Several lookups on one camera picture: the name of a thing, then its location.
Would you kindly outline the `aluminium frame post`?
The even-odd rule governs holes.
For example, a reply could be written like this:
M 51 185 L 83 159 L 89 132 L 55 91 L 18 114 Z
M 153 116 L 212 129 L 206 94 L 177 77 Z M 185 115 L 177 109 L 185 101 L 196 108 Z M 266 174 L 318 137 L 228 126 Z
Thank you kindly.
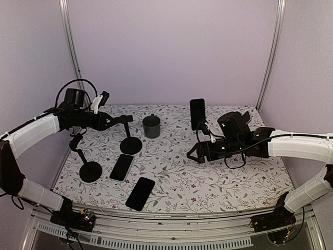
M 273 72 L 275 57 L 278 50 L 281 31 L 283 28 L 285 8 L 286 8 L 286 0 L 278 0 L 271 48 L 268 55 L 268 60 L 264 72 L 262 85 L 260 88 L 259 96 L 255 107 L 258 112 L 260 112 L 263 107 L 264 100 L 268 90 L 268 85 L 270 83 L 270 78 Z
M 62 19 L 62 25 L 65 32 L 65 39 L 67 42 L 67 47 L 72 63 L 72 68 L 74 71 L 74 76 L 76 79 L 82 79 L 81 67 L 79 65 L 78 56 L 75 49 L 75 42 L 73 37 L 73 32 L 71 28 L 70 22 L 70 14 L 68 8 L 68 1 L 67 0 L 59 0 L 59 7 L 60 7 L 60 15 Z

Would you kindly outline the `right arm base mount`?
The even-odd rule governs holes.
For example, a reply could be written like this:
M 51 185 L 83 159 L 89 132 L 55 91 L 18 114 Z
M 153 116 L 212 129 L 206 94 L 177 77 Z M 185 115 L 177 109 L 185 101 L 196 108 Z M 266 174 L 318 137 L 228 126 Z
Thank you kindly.
M 289 212 L 285 207 L 285 199 L 288 192 L 284 193 L 278 200 L 272 212 L 251 217 L 249 226 L 255 232 L 277 229 L 296 222 L 294 212 Z

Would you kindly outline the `black phone front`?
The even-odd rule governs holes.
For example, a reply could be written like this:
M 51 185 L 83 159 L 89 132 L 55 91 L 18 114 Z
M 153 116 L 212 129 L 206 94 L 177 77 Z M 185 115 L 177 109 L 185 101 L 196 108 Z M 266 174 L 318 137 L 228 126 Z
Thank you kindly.
M 154 186 L 154 180 L 140 177 L 125 202 L 125 205 L 135 211 L 142 211 Z

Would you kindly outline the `right aluminium frame post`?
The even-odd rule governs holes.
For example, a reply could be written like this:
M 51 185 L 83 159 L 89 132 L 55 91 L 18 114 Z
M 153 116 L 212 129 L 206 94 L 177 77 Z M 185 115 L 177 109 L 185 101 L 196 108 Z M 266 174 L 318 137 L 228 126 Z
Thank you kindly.
M 268 60 L 264 72 L 262 85 L 260 88 L 259 96 L 255 107 L 258 112 L 260 112 L 263 107 L 264 100 L 268 90 L 268 85 L 270 83 L 270 78 L 273 72 L 275 57 L 278 50 L 281 31 L 283 28 L 285 8 L 286 8 L 286 0 L 278 0 L 271 48 L 268 55 Z

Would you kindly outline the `black round-base stand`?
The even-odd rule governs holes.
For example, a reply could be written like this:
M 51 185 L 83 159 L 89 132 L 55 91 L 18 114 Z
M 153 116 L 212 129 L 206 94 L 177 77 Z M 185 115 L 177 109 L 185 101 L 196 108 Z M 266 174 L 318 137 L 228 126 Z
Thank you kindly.
M 135 155 L 139 153 L 143 147 L 142 142 L 137 137 L 132 137 L 128 123 L 124 124 L 126 138 L 121 141 L 120 150 L 124 154 Z
M 87 161 L 83 151 L 78 148 L 78 144 L 83 138 L 83 134 L 76 134 L 69 143 L 69 147 L 72 151 L 78 153 L 83 165 L 79 169 L 79 176 L 83 182 L 92 183 L 97 181 L 102 175 L 102 167 L 95 161 Z

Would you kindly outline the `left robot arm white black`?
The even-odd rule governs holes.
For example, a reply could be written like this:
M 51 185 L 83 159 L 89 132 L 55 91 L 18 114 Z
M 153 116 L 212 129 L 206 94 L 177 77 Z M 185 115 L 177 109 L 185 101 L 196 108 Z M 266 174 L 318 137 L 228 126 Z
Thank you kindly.
M 83 106 L 84 90 L 69 88 L 62 103 L 44 111 L 17 128 L 1 136 L 1 189 L 6 195 L 18 197 L 50 209 L 66 226 L 77 222 L 72 201 L 42 185 L 28 180 L 20 171 L 17 159 L 47 137 L 72 127 L 104 131 L 117 124 L 133 121 L 131 115 L 112 117 L 99 111 L 109 93 L 96 95 L 87 107 Z

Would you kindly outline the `dark grey mug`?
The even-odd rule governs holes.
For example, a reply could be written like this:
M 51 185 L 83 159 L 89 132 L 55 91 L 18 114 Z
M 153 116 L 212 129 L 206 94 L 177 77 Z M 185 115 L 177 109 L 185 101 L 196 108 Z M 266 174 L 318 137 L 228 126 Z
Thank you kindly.
M 160 136 L 160 118 L 154 114 L 151 114 L 143 119 L 143 129 L 145 137 L 149 139 L 155 139 Z

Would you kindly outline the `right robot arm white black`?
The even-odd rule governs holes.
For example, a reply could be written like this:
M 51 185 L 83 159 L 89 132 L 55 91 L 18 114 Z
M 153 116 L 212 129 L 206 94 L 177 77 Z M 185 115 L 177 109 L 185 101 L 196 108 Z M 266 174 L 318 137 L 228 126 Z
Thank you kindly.
M 304 134 L 260 127 L 251 131 L 248 127 L 248 112 L 229 112 L 222 115 L 218 124 L 222 136 L 214 135 L 209 129 L 204 112 L 190 114 L 193 131 L 202 131 L 210 136 L 208 141 L 198 141 L 187 153 L 187 158 L 205 163 L 227 159 L 233 155 L 245 157 L 292 157 L 325 163 L 323 169 L 305 184 L 281 195 L 269 216 L 273 227 L 280 227 L 303 206 L 332 192 L 332 134 Z

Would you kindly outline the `front aluminium rail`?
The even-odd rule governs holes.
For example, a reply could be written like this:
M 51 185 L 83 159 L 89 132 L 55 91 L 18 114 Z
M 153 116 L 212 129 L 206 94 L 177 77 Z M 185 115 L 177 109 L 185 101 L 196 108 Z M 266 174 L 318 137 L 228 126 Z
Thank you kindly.
M 211 214 L 159 214 L 90 206 L 92 232 L 67 234 L 41 208 L 32 211 L 24 249 L 327 249 L 311 206 L 296 224 L 256 232 L 253 216 L 270 209 Z

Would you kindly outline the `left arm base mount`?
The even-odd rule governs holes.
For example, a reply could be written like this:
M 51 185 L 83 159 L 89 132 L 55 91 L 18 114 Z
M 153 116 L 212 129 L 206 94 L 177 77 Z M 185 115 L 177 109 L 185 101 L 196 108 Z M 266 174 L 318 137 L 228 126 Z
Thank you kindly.
M 96 217 L 93 211 L 84 209 L 74 211 L 73 203 L 68 198 L 63 198 L 59 211 L 53 211 L 50 222 L 70 229 L 77 229 L 85 232 L 92 232 Z

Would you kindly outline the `phone with white case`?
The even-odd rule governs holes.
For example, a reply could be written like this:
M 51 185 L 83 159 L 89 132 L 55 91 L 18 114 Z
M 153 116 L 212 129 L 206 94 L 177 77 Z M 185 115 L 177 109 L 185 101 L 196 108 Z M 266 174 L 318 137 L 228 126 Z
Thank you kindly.
M 125 180 L 128 171 L 134 160 L 133 155 L 121 154 L 117 159 L 109 178 L 111 180 L 122 182 Z

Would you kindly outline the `white folding phone stand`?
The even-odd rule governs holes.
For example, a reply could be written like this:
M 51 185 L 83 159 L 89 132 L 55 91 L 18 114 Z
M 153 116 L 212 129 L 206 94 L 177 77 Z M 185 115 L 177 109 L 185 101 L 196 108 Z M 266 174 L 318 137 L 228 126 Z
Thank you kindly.
M 202 131 L 203 134 L 210 134 L 212 131 L 211 131 L 211 127 L 210 127 L 210 124 L 203 120 L 203 121 L 199 121 L 198 124 L 196 125 L 196 128 L 195 128 L 195 131 Z

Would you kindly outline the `phone with blue case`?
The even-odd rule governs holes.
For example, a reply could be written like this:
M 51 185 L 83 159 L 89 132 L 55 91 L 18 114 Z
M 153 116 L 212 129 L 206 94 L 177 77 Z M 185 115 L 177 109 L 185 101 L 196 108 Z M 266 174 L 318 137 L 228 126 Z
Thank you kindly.
M 205 100 L 203 98 L 191 99 L 189 105 L 191 129 L 195 131 L 199 124 L 206 122 Z

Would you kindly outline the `left aluminium frame post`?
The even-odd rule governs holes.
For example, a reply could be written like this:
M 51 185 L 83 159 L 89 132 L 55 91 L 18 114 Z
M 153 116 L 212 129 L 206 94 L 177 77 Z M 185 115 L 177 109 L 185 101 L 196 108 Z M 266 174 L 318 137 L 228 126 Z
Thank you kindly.
M 68 1 L 67 0 L 59 0 L 59 7 L 60 7 L 60 15 L 62 19 L 62 25 L 65 32 L 65 39 L 67 42 L 67 47 L 72 63 L 72 68 L 74 71 L 74 76 L 76 79 L 82 79 L 81 67 L 79 65 L 78 56 L 75 49 L 75 42 L 73 37 L 73 32 L 71 28 L 70 22 L 70 14 L 68 8 Z

